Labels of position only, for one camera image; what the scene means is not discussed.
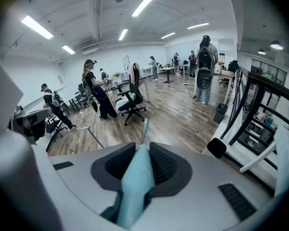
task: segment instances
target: black cap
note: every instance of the black cap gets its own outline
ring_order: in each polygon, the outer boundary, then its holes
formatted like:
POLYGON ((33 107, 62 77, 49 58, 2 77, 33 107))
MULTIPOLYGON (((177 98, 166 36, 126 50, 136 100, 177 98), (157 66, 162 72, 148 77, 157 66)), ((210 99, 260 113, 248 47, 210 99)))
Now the black cap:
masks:
POLYGON ((47 87, 47 85, 44 83, 43 85, 42 85, 42 87, 41 87, 41 90, 40 91, 43 91, 43 88, 44 87, 47 87))
POLYGON ((88 59, 85 61, 85 67, 88 65, 88 64, 94 64, 92 60, 88 59))

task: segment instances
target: shoe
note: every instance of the shoe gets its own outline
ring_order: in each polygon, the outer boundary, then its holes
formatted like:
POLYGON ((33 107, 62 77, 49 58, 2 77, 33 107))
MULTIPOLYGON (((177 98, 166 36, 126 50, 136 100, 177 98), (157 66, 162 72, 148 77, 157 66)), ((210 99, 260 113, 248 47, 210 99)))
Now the shoe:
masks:
POLYGON ((67 132, 69 133, 69 132, 72 131, 73 129, 74 129, 74 127, 68 128, 68 129, 67 129, 67 132))

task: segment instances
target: wooden floor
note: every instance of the wooden floor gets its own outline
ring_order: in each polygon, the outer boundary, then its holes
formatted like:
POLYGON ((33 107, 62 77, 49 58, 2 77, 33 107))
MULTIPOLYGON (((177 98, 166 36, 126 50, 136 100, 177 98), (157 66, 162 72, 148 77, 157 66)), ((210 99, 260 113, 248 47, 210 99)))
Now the wooden floor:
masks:
MULTIPOLYGON (((201 153, 211 140, 218 124, 213 121, 216 106, 222 103, 226 94, 226 88, 218 85, 218 77, 213 78, 210 102, 207 105, 192 100, 194 96, 195 80, 183 79, 183 76, 170 74, 173 83, 163 83, 167 80, 166 74, 159 74, 164 79, 148 79, 148 89, 151 102, 147 101, 145 85, 139 89, 144 97, 144 101, 138 105, 146 107, 146 111, 141 114, 148 118, 148 141, 160 142, 164 144, 178 146, 180 148, 201 153)), ((113 105, 118 99, 117 90, 109 95, 113 105)), ((142 138, 144 122, 138 116, 133 115, 128 125, 124 126, 126 115, 117 118, 108 116, 106 120, 101 120, 99 114, 92 112, 88 107, 83 110, 79 119, 78 113, 70 116, 73 124, 78 126, 70 133, 62 131, 63 137, 57 136, 48 151, 49 156, 83 153, 101 149, 86 130, 80 128, 91 127, 91 131, 104 147, 124 143, 135 142, 139 144, 142 138)))

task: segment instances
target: person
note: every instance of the person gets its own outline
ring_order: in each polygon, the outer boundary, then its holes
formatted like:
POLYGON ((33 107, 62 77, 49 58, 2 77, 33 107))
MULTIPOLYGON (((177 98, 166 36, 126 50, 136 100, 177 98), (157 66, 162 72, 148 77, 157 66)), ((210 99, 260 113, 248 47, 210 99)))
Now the person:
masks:
POLYGON ((151 62, 149 65, 152 65, 153 79, 158 80, 158 67, 156 65, 156 61, 153 56, 150 56, 151 62))
POLYGON ((44 83, 41 86, 41 90, 45 93, 44 95, 44 101, 45 101, 45 107, 46 108, 51 108, 53 113, 64 123, 68 126, 67 131, 70 132, 74 129, 75 125, 72 124, 72 122, 66 117, 64 116, 61 108, 60 108, 60 104, 58 103, 57 100, 55 100, 54 95, 52 90, 50 90, 48 88, 48 86, 44 83))
POLYGON ((108 96, 101 88, 101 86, 105 83, 97 82, 94 73, 92 72, 95 63, 96 61, 93 62, 90 59, 86 60, 83 66, 82 79, 88 83, 93 96, 100 104, 101 119, 106 119, 108 114, 115 118, 117 117, 117 113, 114 110, 114 107, 112 106, 108 96))
POLYGON ((173 56, 173 59, 174 59, 174 65, 175 65, 175 67, 177 68, 177 73, 176 73, 176 75, 180 75, 179 74, 179 60, 180 60, 180 58, 179 58, 179 54, 178 53, 175 53, 175 55, 173 56))
MULTIPOLYGON (((214 75, 214 66, 218 62, 218 52, 217 52, 216 47, 214 45, 212 45, 210 43, 210 41, 211 41, 211 39, 210 39, 210 37, 208 35, 204 35, 203 36, 202 42, 200 43, 199 51, 198 51, 198 54, 197 54, 197 62, 199 63, 199 52, 200 52, 200 50, 202 50, 202 48, 205 47, 209 51, 210 55, 212 56, 211 57, 210 71, 211 71, 211 77, 213 77, 213 75, 214 75)), ((211 87, 212 87, 212 80, 210 80, 210 84, 205 90, 201 90, 198 87, 198 85, 197 85, 195 100, 199 101, 201 99, 203 104, 207 104, 209 102, 209 100, 210 100, 211 87)))
POLYGON ((100 76, 101 76, 101 81, 105 83, 105 88, 107 89, 108 94, 111 94, 112 90, 110 89, 110 85, 108 82, 109 74, 106 73, 102 68, 100 68, 100 76))
POLYGON ((191 51, 191 55, 188 57, 189 61, 189 77, 195 78, 195 70, 196 70, 196 56, 194 51, 191 51))

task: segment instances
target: long hair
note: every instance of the long hair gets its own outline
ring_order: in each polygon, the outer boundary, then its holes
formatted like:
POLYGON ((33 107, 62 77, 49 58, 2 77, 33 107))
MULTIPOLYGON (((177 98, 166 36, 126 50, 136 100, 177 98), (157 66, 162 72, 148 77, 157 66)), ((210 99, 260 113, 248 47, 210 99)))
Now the long hair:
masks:
POLYGON ((86 70, 86 65, 84 65, 84 66, 83 66, 83 70, 82 70, 82 79, 85 78, 86 72, 87 72, 87 70, 86 70))
POLYGON ((210 38, 209 37, 205 37, 203 38, 202 42, 200 43, 200 48, 201 47, 208 47, 210 44, 210 38))

